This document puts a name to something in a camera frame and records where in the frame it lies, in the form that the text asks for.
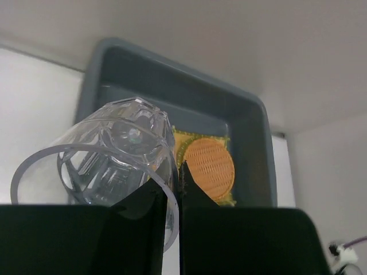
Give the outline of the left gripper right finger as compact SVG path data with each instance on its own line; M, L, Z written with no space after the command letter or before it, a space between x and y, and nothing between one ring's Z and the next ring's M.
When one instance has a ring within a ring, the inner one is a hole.
M221 207L179 168L181 274L330 274L317 230L300 209Z

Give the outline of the round orange woven tray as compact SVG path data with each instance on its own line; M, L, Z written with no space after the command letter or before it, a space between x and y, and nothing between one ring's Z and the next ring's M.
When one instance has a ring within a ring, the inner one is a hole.
M219 202L230 193L235 167L225 145L212 138L192 141L183 154L194 182L212 200Z

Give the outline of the clear faceted cup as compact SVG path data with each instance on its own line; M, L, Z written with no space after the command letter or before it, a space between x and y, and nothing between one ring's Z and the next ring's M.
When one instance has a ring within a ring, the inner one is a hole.
M113 101L26 158L11 180L10 199L111 207L154 180L167 196L167 250L179 231L174 146L166 112L140 97Z

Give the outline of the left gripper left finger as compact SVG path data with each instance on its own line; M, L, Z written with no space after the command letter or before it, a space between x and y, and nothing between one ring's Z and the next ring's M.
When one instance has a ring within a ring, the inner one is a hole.
M161 274L167 198L153 181L110 208L1 206L2 274Z

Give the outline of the square bamboo mat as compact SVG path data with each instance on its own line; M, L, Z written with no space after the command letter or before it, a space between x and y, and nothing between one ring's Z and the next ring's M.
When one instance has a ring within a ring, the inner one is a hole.
M198 133L190 133L190 132L184 132L184 131L179 131L175 128L173 128L173 134L174 134L174 138L175 138L175 146L174 146L174 161L177 165L177 167L179 167L183 162L185 162L183 160L183 155L184 152L186 151L188 145L196 140L196 139L200 139L200 138L212 138L215 139L221 143L223 143L227 148L227 143L229 142L229 137L224 136L209 136L209 135L203 135L203 134L198 134ZM232 190L230 191L230 193L228 194L228 196L219 201L216 202L218 205L220 206L235 206L236 205L236 201L233 199L233 195L232 195Z

